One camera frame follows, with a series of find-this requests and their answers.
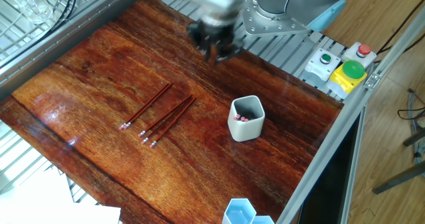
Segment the white cup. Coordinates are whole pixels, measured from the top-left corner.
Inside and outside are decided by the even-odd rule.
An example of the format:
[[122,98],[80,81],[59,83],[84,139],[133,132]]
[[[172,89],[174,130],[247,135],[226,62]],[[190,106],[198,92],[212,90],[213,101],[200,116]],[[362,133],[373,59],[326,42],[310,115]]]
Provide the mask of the white cup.
[[[236,115],[247,116],[247,122],[235,120]],[[261,134],[266,115],[260,99],[255,96],[246,96],[233,100],[228,114],[228,128],[232,138],[237,142],[243,142],[257,138]]]

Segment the blue container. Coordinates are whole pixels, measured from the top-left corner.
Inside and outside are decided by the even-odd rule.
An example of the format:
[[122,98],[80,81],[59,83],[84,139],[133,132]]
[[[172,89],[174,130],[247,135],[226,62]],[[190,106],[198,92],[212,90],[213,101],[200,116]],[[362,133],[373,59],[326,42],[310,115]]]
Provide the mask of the blue container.
[[252,224],[274,224],[270,216],[256,216]]
[[222,224],[252,224],[257,212],[247,198],[230,200]]

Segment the wooden tabletop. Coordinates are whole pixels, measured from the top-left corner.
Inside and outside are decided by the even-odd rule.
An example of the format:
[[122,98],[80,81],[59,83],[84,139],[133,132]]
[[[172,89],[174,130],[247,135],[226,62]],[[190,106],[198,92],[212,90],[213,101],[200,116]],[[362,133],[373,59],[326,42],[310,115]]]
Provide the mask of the wooden tabletop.
[[[16,90],[0,119],[124,223],[221,223],[231,198],[278,219],[342,104],[244,51],[205,63],[191,22],[140,0]],[[165,83],[173,86],[118,127]],[[188,94],[197,100],[153,149],[137,134]],[[230,103],[257,95],[259,138],[235,142]]]

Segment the emergency stop button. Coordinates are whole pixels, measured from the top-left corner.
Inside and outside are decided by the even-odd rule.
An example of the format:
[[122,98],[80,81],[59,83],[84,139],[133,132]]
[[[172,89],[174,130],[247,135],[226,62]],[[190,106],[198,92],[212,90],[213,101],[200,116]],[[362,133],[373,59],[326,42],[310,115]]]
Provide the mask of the emergency stop button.
[[371,48],[369,47],[369,45],[364,45],[364,44],[360,45],[359,50],[357,51],[357,54],[363,57],[367,56],[370,53],[371,53]]

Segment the metal mounting plate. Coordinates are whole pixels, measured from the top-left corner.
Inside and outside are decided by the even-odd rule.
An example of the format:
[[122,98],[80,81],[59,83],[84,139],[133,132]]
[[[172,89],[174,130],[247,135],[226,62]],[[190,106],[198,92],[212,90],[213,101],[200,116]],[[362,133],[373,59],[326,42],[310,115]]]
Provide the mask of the metal mounting plate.
[[246,34],[252,37],[308,34],[309,29],[288,15],[271,14],[259,6],[257,0],[245,0],[242,10]]

